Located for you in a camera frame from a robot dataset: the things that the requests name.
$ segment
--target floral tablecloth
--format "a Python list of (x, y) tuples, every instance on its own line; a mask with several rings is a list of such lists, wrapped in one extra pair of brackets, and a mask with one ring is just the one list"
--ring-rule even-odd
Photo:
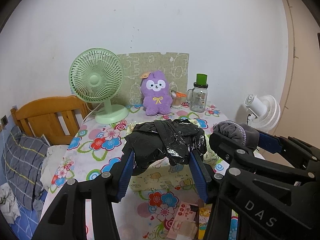
[[(122, 121), (103, 125), (94, 119), (87, 120), (71, 141), (52, 183), (44, 203), (42, 215), (68, 179), (79, 182), (94, 179), (112, 165), (119, 162), (125, 143), (126, 127), (132, 122), (149, 122), (164, 119), (196, 119), (206, 134), (212, 133), (215, 123), (226, 120), (214, 105), (208, 104), (204, 113), (194, 113), (183, 103), (181, 108), (172, 108), (169, 115), (146, 116), (141, 105), (128, 106), (129, 115)], [(228, 164), (218, 161), (215, 172), (224, 173)], [(113, 203), (114, 215), (121, 240), (166, 239), (180, 201), (201, 201), (195, 185), (184, 185), (172, 189), (132, 191), (119, 204)], [(235, 239), (237, 218), (231, 220), (229, 239)], [(86, 229), (88, 240), (94, 239), (91, 200), (86, 202)]]

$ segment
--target silver screw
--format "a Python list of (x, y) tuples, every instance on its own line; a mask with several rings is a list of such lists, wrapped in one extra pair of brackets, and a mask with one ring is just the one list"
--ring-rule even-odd
[(213, 177), (215, 179), (223, 179), (223, 175), (221, 173), (216, 173)]
[(76, 183), (76, 180), (75, 179), (68, 179), (67, 183), (68, 183), (68, 185), (73, 185)]
[(101, 176), (102, 176), (103, 178), (109, 178), (109, 177), (111, 176), (111, 173), (108, 172), (108, 171), (105, 171), (105, 172), (103, 172), (103, 173), (101, 174)]
[(314, 175), (312, 172), (308, 172), (308, 176), (309, 176), (310, 178), (312, 178), (312, 179), (315, 178), (315, 175)]
[(245, 154), (245, 151), (244, 151), (244, 150), (241, 150), (241, 149), (237, 149), (237, 153)]
[(237, 168), (230, 168), (230, 169), (229, 169), (229, 173), (230, 173), (231, 175), (238, 176), (238, 175), (241, 174), (241, 171), (240, 171), (239, 169), (237, 169)]

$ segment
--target wooden headboard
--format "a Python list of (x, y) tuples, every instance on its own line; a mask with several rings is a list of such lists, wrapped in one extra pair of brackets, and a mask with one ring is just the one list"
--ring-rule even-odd
[[(12, 108), (11, 114), (16, 125), (27, 135), (38, 137), (44, 134), (53, 145), (70, 144), (79, 130), (75, 111), (79, 109), (82, 118), (89, 114), (85, 102), (76, 96), (49, 97), (32, 101), (19, 110)], [(70, 135), (66, 135), (58, 119), (61, 113)]]

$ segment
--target plush toy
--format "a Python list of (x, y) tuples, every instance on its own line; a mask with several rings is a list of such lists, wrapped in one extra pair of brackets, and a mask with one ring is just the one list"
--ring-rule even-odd
[(172, 103), (169, 95), (169, 84), (160, 70), (151, 72), (141, 85), (141, 92), (144, 95), (143, 106), (146, 108), (146, 115), (170, 114)]

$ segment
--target patterned cardboard panel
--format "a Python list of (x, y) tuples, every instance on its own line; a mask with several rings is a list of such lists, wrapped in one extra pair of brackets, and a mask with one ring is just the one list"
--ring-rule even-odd
[(120, 54), (118, 57), (124, 68), (124, 82), (120, 91), (111, 99), (113, 104), (124, 106), (142, 104), (140, 76), (147, 71), (163, 71), (170, 89), (187, 92), (188, 53), (142, 52)]

